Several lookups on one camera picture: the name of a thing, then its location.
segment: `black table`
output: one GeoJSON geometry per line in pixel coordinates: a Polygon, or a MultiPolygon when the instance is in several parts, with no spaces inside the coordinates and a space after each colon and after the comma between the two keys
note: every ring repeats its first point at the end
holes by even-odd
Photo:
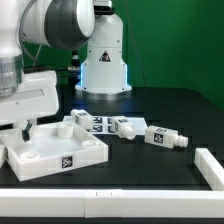
{"type": "MultiPolygon", "coordinates": [[[[132,96],[117,101],[95,101],[74,96],[68,86],[58,86],[60,110],[40,123],[61,121],[72,109],[94,116],[144,117],[147,125],[179,131],[189,137],[187,148],[167,149],[118,136],[100,135],[109,146],[109,161],[65,173],[19,182],[5,163],[0,170],[1,188],[52,189],[160,189],[211,190],[194,165],[195,149],[208,148],[224,164],[224,113],[196,91],[186,89],[135,88],[132,96]]],[[[209,219],[13,219],[0,223],[211,223],[209,219]]],[[[217,219],[213,222],[223,223],[217,219]]]]}

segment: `white border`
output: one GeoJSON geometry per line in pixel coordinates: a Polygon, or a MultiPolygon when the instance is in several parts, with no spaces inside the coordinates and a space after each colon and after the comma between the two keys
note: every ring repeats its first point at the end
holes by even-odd
{"type": "MultiPolygon", "coordinates": [[[[207,149],[195,163],[211,187],[223,179],[207,149]]],[[[0,189],[0,201],[2,217],[224,218],[224,191],[0,189]]]]}

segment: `green backdrop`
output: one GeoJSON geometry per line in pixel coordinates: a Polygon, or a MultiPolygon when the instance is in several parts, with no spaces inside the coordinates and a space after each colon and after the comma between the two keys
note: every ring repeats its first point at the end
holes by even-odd
{"type": "MultiPolygon", "coordinates": [[[[123,0],[113,0],[124,22],[129,83],[144,86],[144,73],[149,87],[194,89],[224,110],[224,0],[126,2],[128,8],[123,0]]],[[[86,47],[79,53],[84,60],[86,47]]],[[[41,63],[57,67],[66,67],[70,59],[71,52],[48,47],[40,55],[41,63]]]]}

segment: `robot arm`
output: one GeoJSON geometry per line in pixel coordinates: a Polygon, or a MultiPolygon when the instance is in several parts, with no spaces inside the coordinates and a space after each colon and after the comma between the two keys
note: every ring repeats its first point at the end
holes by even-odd
{"type": "MultiPolygon", "coordinates": [[[[1,0],[0,125],[53,115],[58,110],[56,74],[24,75],[18,44],[20,18],[30,0],[1,0]]],[[[111,13],[108,0],[37,0],[24,23],[30,43],[77,50],[92,36],[95,15],[111,13]]]]}
{"type": "MultiPolygon", "coordinates": [[[[21,15],[29,2],[19,3],[21,15]]],[[[25,41],[77,50],[91,37],[94,24],[93,0],[38,0],[25,20],[25,41]]]]}

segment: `white container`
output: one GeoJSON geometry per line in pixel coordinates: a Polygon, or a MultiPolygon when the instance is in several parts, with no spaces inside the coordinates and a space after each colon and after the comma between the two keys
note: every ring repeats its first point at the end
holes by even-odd
{"type": "Polygon", "coordinates": [[[174,146],[187,147],[188,138],[179,136],[175,130],[149,126],[145,130],[145,142],[172,149],[174,146]]]}
{"type": "Polygon", "coordinates": [[[93,129],[93,117],[85,110],[72,110],[72,120],[80,127],[91,130],[93,129]]]}
{"type": "Polygon", "coordinates": [[[118,134],[120,138],[133,140],[136,136],[133,124],[126,117],[112,117],[112,131],[118,134]]]}
{"type": "Polygon", "coordinates": [[[0,132],[6,160],[20,181],[108,161],[108,146],[71,121],[35,126],[30,136],[24,142],[21,129],[0,132]]]}

